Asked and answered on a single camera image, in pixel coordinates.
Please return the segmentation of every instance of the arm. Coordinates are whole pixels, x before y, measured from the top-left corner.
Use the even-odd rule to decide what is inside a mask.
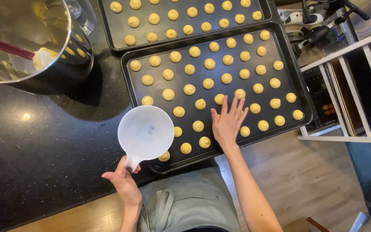
[[[251,175],[240,148],[236,144],[237,134],[249,111],[246,107],[240,117],[245,98],[241,99],[238,108],[237,101],[238,95],[234,97],[231,109],[227,113],[227,96],[224,97],[220,119],[215,109],[211,109],[214,137],[230,163],[237,196],[249,230],[252,232],[282,232],[273,209]]]
[[[143,196],[130,172],[124,168],[126,159],[127,156],[123,156],[118,163],[116,171],[106,172],[102,177],[112,182],[123,203],[124,214],[121,227],[117,231],[137,232],[137,222],[140,216]],[[134,173],[138,173],[140,170],[141,168],[138,165]]]

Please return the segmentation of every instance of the person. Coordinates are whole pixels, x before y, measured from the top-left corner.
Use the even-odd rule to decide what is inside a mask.
[[[236,95],[228,112],[224,97],[221,117],[211,109],[213,134],[230,164],[240,207],[251,232],[282,232],[270,204],[250,173],[236,137],[248,108],[241,111]],[[124,213],[120,232],[238,232],[241,231],[233,200],[218,165],[200,168],[149,183],[138,188],[124,168],[126,156],[115,172],[102,177],[117,190]],[[141,170],[137,166],[134,173]]]

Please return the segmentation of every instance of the white plastic bowl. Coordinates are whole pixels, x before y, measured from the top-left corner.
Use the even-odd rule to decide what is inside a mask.
[[[158,158],[174,140],[170,116],[155,106],[139,106],[128,111],[118,126],[118,142],[127,154],[125,168],[134,172],[144,160]]]

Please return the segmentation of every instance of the apron strap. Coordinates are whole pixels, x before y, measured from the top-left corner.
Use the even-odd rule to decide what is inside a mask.
[[[169,190],[157,192],[157,205],[155,206],[157,224],[155,226],[155,232],[162,232],[164,230],[173,202],[174,196]]]

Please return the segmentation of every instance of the hand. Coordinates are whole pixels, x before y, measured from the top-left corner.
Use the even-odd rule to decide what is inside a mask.
[[[233,99],[233,103],[231,104],[230,112],[227,113],[228,105],[226,95],[223,100],[220,119],[217,116],[217,111],[213,108],[211,109],[214,138],[217,140],[217,142],[219,142],[223,151],[229,147],[237,145],[237,134],[239,133],[241,124],[243,123],[247,113],[249,112],[249,108],[246,107],[244,109],[243,115],[241,115],[241,110],[243,109],[245,100],[245,98],[242,98],[237,108],[238,95],[236,95]]]
[[[106,172],[101,177],[111,181],[124,206],[140,206],[142,205],[143,196],[131,177],[130,172],[124,168],[126,159],[127,156],[123,156],[115,172]],[[140,170],[141,167],[138,165],[134,173],[138,173]]]

